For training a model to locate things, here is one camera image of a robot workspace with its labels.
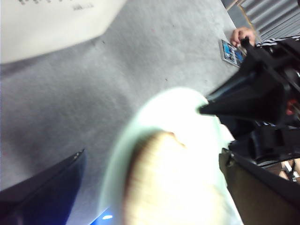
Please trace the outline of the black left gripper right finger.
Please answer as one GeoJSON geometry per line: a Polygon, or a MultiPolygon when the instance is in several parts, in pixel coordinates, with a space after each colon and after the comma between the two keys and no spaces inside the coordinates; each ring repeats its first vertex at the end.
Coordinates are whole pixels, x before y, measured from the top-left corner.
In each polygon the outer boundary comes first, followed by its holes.
{"type": "Polygon", "coordinates": [[[298,225],[300,185],[222,149],[219,168],[245,225],[298,225]]]}

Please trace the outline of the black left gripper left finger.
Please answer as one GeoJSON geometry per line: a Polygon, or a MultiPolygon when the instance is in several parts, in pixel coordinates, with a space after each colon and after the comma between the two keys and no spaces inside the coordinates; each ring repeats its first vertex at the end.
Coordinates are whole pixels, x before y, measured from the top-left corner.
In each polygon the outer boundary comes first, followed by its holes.
{"type": "Polygon", "coordinates": [[[35,176],[0,192],[2,225],[64,225],[86,165],[81,150],[35,176]]]}

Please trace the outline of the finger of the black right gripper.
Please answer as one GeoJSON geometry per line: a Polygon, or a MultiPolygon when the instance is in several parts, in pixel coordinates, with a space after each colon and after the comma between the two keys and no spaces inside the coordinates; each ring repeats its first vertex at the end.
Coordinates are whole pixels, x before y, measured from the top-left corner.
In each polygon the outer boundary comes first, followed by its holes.
{"type": "Polygon", "coordinates": [[[210,93],[206,97],[208,101],[216,101],[246,86],[250,80],[257,76],[258,71],[263,67],[263,63],[270,60],[270,53],[265,49],[254,48],[248,37],[241,40],[241,46],[247,51],[247,54],[238,71],[210,93]]]}
{"type": "Polygon", "coordinates": [[[228,80],[208,95],[199,113],[285,124],[285,81],[228,80]]]}

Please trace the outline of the person's hand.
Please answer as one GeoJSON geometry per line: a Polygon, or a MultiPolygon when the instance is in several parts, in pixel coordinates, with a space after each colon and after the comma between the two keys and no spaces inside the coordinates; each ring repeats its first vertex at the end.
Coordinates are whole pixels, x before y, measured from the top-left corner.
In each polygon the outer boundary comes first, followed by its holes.
{"type": "Polygon", "coordinates": [[[252,29],[247,27],[236,28],[231,35],[230,42],[233,46],[237,47],[241,44],[241,40],[249,38],[249,42],[252,46],[255,46],[255,33],[252,29]]]}

